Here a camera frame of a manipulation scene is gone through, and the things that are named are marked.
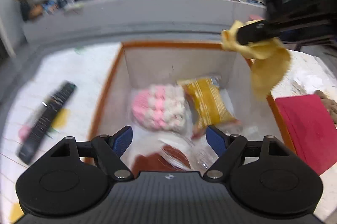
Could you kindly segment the yellow cloth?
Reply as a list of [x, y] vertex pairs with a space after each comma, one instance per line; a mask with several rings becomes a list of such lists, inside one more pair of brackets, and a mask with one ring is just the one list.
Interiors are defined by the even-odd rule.
[[262, 100], [280, 83], [291, 66], [291, 55], [277, 37], [257, 43], [240, 45], [238, 31], [255, 23], [235, 21], [230, 29], [221, 33], [222, 49], [240, 53], [244, 58], [253, 60], [251, 66], [251, 88], [256, 98]]

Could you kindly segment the yellow snack packet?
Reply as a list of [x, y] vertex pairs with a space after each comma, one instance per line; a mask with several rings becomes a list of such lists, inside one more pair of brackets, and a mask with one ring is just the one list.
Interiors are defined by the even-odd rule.
[[220, 80], [221, 76], [206, 76], [177, 82], [198, 114], [198, 119], [193, 125], [192, 139], [201, 138], [208, 126], [239, 123], [227, 110], [221, 98]]

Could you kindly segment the brown bear-shaped sponge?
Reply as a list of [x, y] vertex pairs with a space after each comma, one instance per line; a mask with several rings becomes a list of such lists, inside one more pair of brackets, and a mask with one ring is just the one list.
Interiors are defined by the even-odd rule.
[[189, 172], [190, 170], [188, 158], [170, 145], [164, 145], [159, 152], [147, 156], [136, 156], [131, 168], [134, 178], [137, 178], [140, 172]]

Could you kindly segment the pink white knitted item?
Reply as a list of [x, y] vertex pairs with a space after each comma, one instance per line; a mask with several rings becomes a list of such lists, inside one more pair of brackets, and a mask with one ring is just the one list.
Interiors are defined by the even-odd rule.
[[138, 124], [152, 131], [180, 133], [186, 123], [185, 93], [179, 85], [151, 85], [140, 90], [131, 102]]

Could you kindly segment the brown fluffy towel bundle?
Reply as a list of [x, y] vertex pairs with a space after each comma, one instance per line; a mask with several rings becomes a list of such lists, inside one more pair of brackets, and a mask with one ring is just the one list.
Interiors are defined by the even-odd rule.
[[329, 99], [322, 91], [316, 90], [314, 92], [317, 96], [319, 96], [322, 104], [327, 109], [330, 117], [332, 118], [335, 125], [337, 125], [337, 103], [336, 101]]

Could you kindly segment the pink round stool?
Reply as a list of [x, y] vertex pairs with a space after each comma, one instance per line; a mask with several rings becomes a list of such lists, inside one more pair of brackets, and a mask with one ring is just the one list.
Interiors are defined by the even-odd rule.
[[265, 18], [263, 16], [260, 15], [255, 15], [255, 14], [251, 14], [249, 15], [249, 20], [250, 21], [255, 21], [255, 20], [264, 20]]

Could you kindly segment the crinkled clear plastic bag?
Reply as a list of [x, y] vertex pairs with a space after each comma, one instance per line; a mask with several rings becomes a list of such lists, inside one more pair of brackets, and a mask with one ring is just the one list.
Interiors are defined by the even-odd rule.
[[203, 174], [218, 159], [205, 135], [193, 142], [180, 134], [161, 133], [158, 141], [162, 144], [160, 156], [178, 170]]

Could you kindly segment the white tv console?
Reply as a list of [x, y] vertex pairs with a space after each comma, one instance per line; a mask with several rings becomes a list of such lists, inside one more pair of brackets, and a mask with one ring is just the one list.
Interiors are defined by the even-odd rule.
[[82, 0], [24, 23], [23, 33], [29, 43], [120, 33], [217, 35], [265, 11], [263, 5], [235, 0]]

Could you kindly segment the black remote control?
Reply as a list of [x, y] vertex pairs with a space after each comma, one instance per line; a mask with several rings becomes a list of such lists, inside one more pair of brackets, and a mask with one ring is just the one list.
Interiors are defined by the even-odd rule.
[[18, 132], [22, 146], [17, 151], [24, 164], [31, 164], [51, 124], [76, 90], [76, 84], [65, 81], [45, 98]]

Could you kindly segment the orange storage box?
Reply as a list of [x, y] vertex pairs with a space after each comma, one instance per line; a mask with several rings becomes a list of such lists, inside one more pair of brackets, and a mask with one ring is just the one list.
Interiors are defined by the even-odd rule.
[[145, 41], [123, 43], [103, 87], [90, 138], [131, 126], [133, 139], [123, 162], [133, 171], [159, 156], [165, 138], [188, 167], [208, 126], [232, 129], [260, 141], [273, 135], [294, 144], [275, 100], [255, 93], [255, 63], [216, 43]]

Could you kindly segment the red transparent ball box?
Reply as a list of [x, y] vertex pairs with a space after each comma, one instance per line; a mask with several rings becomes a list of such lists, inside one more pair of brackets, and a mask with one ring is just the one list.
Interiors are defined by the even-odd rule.
[[321, 175], [336, 163], [336, 127], [316, 94], [275, 100], [296, 154]]

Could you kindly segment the white lace tablecloth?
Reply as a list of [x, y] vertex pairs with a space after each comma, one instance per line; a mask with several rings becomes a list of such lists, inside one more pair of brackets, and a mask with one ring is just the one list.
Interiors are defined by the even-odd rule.
[[[251, 90], [252, 63], [210, 43], [124, 43], [99, 99], [88, 141], [63, 137], [37, 162], [32, 156], [68, 101], [71, 80], [47, 100], [20, 152], [29, 168], [15, 189], [19, 223], [319, 223], [317, 172], [290, 144], [272, 97]], [[148, 146], [131, 122], [131, 97], [152, 84], [219, 76], [235, 116], [256, 137], [208, 126], [203, 144], [217, 155], [205, 172], [131, 172], [131, 155]]]

